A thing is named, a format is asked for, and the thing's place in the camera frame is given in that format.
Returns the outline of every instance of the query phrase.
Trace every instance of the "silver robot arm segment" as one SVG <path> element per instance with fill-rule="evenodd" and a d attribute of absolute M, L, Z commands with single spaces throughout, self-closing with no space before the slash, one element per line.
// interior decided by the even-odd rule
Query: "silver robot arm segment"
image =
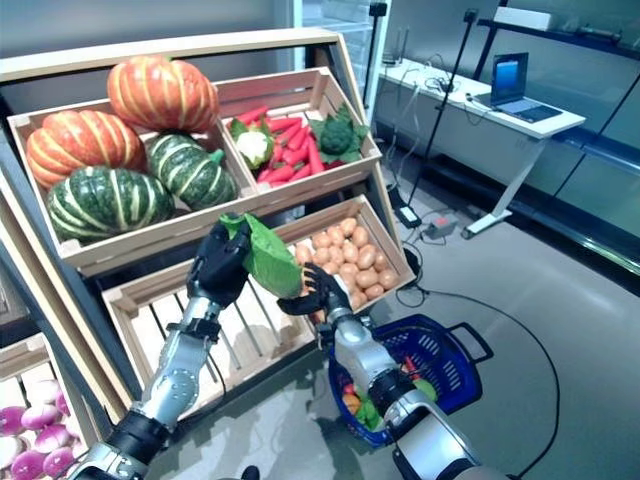
<path fill-rule="evenodd" d="M 182 321 L 173 328 L 160 353 L 160 363 L 153 379 L 133 410 L 175 428 L 178 417 L 198 398 L 199 375 L 211 347 L 212 338 L 185 333 L 193 319 L 211 322 L 216 328 L 220 307 L 204 297 L 189 300 Z"/>

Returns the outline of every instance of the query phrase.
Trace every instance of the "wooden crate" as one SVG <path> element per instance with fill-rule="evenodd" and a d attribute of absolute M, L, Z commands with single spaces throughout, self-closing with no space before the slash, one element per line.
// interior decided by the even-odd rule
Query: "wooden crate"
<path fill-rule="evenodd" d="M 389 261 L 389 268 L 398 274 L 399 280 L 398 285 L 386 291 L 384 295 L 365 303 L 356 310 L 356 312 L 362 312 L 415 279 L 415 275 L 409 268 L 398 245 L 391 239 L 391 236 L 364 195 L 307 215 L 295 222 L 277 228 L 276 231 L 285 243 L 293 245 L 308 240 L 312 235 L 340 223 L 341 220 L 347 217 L 354 217 L 358 225 L 363 226 L 369 232 L 369 243 L 375 245 L 385 254 Z"/>
<path fill-rule="evenodd" d="M 382 157 L 371 134 L 368 134 L 360 149 L 360 161 L 277 188 L 271 188 L 266 183 L 258 184 L 249 168 L 242 162 L 242 156 L 236 149 L 228 128 L 222 126 L 233 117 L 266 105 L 270 109 L 268 116 L 301 117 L 303 125 L 306 125 L 311 119 L 322 120 L 327 114 L 334 114 L 345 104 L 354 124 L 362 125 L 362 120 L 326 67 L 216 82 L 215 85 L 218 87 L 220 98 L 220 129 L 227 142 L 232 144 L 231 151 L 236 155 L 238 163 L 242 164 L 252 186 L 261 193 L 260 199 L 265 213 L 300 205 L 310 198 L 318 198 L 358 183 L 372 174 Z"/>
<path fill-rule="evenodd" d="M 35 192 L 37 203 L 42 211 L 56 250 L 63 260 L 76 267 L 83 274 L 87 276 L 95 275 L 171 247 L 197 240 L 208 233 L 211 225 L 222 213 L 253 211 L 259 206 L 259 202 L 252 201 L 252 198 L 256 195 L 256 189 L 253 179 L 244 168 L 244 162 L 243 164 L 237 163 L 235 150 L 231 150 L 233 146 L 221 135 L 218 126 L 215 126 L 206 135 L 194 135 L 194 137 L 209 150 L 222 148 L 225 151 L 226 155 L 222 164 L 236 181 L 239 191 L 238 199 L 196 212 L 188 211 L 182 202 L 177 201 L 177 216 L 165 222 L 87 245 L 81 245 L 78 240 L 64 242 L 58 240 L 45 206 L 46 191 L 38 185 L 31 173 L 31 169 L 27 165 L 27 139 L 34 130 L 42 126 L 42 122 L 47 115 L 63 110 L 80 111 L 87 109 L 114 113 L 109 100 L 104 99 L 14 115 L 8 118 L 20 158 Z M 149 141 L 157 135 L 155 132 L 150 132 L 143 128 L 136 127 L 135 130 L 147 146 Z"/>
<path fill-rule="evenodd" d="M 73 382 L 58 367 L 45 336 L 38 333 L 0 350 L 0 408 L 30 406 L 28 396 L 37 382 L 51 379 L 58 380 L 60 384 L 71 412 L 70 418 L 75 419 L 80 427 L 78 449 L 85 450 L 98 440 L 97 429 Z M 36 432 L 27 430 L 20 436 L 33 446 Z"/>
<path fill-rule="evenodd" d="M 102 294 L 142 385 L 149 383 L 158 366 L 167 324 L 179 321 L 188 303 L 185 281 L 191 264 L 175 265 Z M 220 340 L 200 372 L 198 400 L 185 415 L 222 395 L 213 361 L 227 389 L 232 389 L 314 339 L 303 317 L 284 315 L 276 298 L 251 278 L 238 302 L 224 310 L 219 321 Z"/>

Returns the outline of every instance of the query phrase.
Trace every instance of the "potato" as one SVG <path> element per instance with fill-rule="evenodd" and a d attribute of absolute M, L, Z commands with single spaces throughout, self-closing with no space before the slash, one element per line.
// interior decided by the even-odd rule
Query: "potato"
<path fill-rule="evenodd" d="M 307 262 L 313 260 L 313 256 L 311 255 L 311 250 L 303 243 L 299 243 L 296 245 L 296 261 L 298 265 L 304 265 Z"/>
<path fill-rule="evenodd" d="M 340 227 L 337 225 L 329 227 L 327 229 L 327 235 L 329 235 L 333 245 L 336 247 L 342 247 L 342 244 L 344 243 L 344 233 L 342 233 L 342 229 Z"/>
<path fill-rule="evenodd" d="M 375 270 L 365 270 L 356 275 L 356 283 L 360 288 L 369 288 L 372 285 L 378 283 L 378 274 Z"/>
<path fill-rule="evenodd" d="M 360 270 L 367 270 L 373 267 L 373 262 L 376 261 L 376 247 L 371 244 L 367 244 L 360 249 L 358 253 L 358 268 Z"/>
<path fill-rule="evenodd" d="M 369 300 L 373 300 L 374 298 L 378 298 L 380 295 L 384 293 L 384 288 L 379 283 L 370 286 L 364 291 L 364 294 L 367 296 Z"/>
<path fill-rule="evenodd" d="M 356 229 L 356 226 L 358 226 L 358 222 L 356 222 L 356 219 L 352 217 L 345 218 L 340 222 L 340 229 L 342 230 L 345 238 L 349 238 L 353 235 L 353 231 Z"/>
<path fill-rule="evenodd" d="M 329 249 L 326 247 L 318 248 L 316 250 L 316 253 L 313 255 L 313 263 L 319 266 L 324 265 L 330 259 L 331 259 L 331 254 L 329 253 Z"/>
<path fill-rule="evenodd" d="M 373 262 L 373 267 L 377 272 L 381 272 L 389 268 L 389 262 L 387 261 L 387 257 L 384 255 L 384 253 L 376 253 L 376 261 Z"/>
<path fill-rule="evenodd" d="M 390 290 L 398 284 L 398 275 L 390 268 L 387 268 L 378 274 L 378 283 L 380 283 L 385 290 Z"/>
<path fill-rule="evenodd" d="M 353 275 L 355 277 L 359 271 L 360 270 L 358 269 L 358 267 L 356 267 L 353 263 L 343 263 L 342 265 L 340 265 L 338 273 L 340 273 L 341 277 L 343 275 Z"/>
<path fill-rule="evenodd" d="M 353 292 L 350 295 L 350 297 L 351 297 L 350 298 L 351 308 L 353 310 L 357 310 L 362 305 L 367 303 L 367 296 L 364 293 L 362 293 L 360 290 L 356 290 L 355 292 Z"/>
<path fill-rule="evenodd" d="M 356 263 L 358 261 L 358 247 L 346 240 L 342 245 L 342 255 L 345 262 Z"/>
<path fill-rule="evenodd" d="M 342 249 L 340 247 L 331 245 L 329 247 L 329 256 L 330 260 L 338 266 L 344 263 L 344 255 L 342 254 Z"/>
<path fill-rule="evenodd" d="M 367 232 L 364 227 L 358 226 L 353 231 L 353 237 L 351 241 L 358 248 L 364 247 L 367 243 L 369 243 L 369 232 Z"/>
<path fill-rule="evenodd" d="M 327 262 L 322 266 L 322 269 L 329 275 L 335 275 L 338 273 L 338 266 L 333 262 Z"/>
<path fill-rule="evenodd" d="M 356 287 L 356 276 L 355 275 L 350 275 L 350 274 L 341 274 L 340 278 L 342 278 L 342 281 L 344 282 L 345 286 L 347 287 L 347 290 L 349 291 L 349 294 L 352 294 L 353 292 L 355 292 L 358 288 Z"/>
<path fill-rule="evenodd" d="M 316 250 L 318 248 L 329 248 L 331 246 L 331 239 L 326 232 L 320 232 L 311 237 L 311 243 Z"/>

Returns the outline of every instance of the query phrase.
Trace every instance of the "broccoli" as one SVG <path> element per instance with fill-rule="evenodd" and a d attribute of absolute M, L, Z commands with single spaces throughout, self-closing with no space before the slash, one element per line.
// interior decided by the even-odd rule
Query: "broccoli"
<path fill-rule="evenodd" d="M 326 120 L 311 120 L 311 128 L 318 139 L 318 148 L 324 163 L 341 160 L 344 163 L 360 160 L 360 146 L 369 129 L 364 125 L 354 125 L 345 104 L 335 115 L 327 115 Z"/>

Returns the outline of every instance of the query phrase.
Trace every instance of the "red onion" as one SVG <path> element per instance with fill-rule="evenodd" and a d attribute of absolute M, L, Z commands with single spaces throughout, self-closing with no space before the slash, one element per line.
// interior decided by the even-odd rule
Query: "red onion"
<path fill-rule="evenodd" d="M 58 448 L 44 459 L 44 473 L 56 477 L 72 465 L 74 460 L 73 453 L 69 447 Z"/>
<path fill-rule="evenodd" d="M 6 407 L 0 410 L 0 435 L 17 435 L 24 431 L 22 414 L 24 407 Z"/>
<path fill-rule="evenodd" d="M 80 438 L 80 425 L 78 425 L 78 420 L 74 417 L 69 417 L 64 421 L 64 426 L 72 436 Z"/>
<path fill-rule="evenodd" d="M 60 385 L 57 380 L 40 380 L 29 389 L 27 398 L 31 402 L 31 405 L 53 403 L 56 401 L 59 391 Z"/>
<path fill-rule="evenodd" d="M 51 425 L 58 416 L 58 409 L 53 405 L 43 404 L 28 408 L 21 418 L 22 426 L 29 430 L 40 430 Z"/>
<path fill-rule="evenodd" d="M 64 425 L 49 425 L 36 437 L 35 449 L 40 453 L 51 453 L 54 450 L 64 447 L 71 441 L 71 435 Z"/>
<path fill-rule="evenodd" d="M 35 450 L 23 452 L 13 461 L 11 475 L 14 480 L 33 480 L 44 471 L 44 459 L 46 455 Z"/>
<path fill-rule="evenodd" d="M 9 467 L 25 448 L 19 437 L 0 437 L 0 470 Z"/>
<path fill-rule="evenodd" d="M 64 393 L 62 390 L 58 390 L 58 396 L 56 397 L 56 408 L 60 410 L 60 413 L 66 415 L 67 417 L 71 415 L 69 411 L 69 405 L 67 405 L 67 399 L 64 398 Z"/>

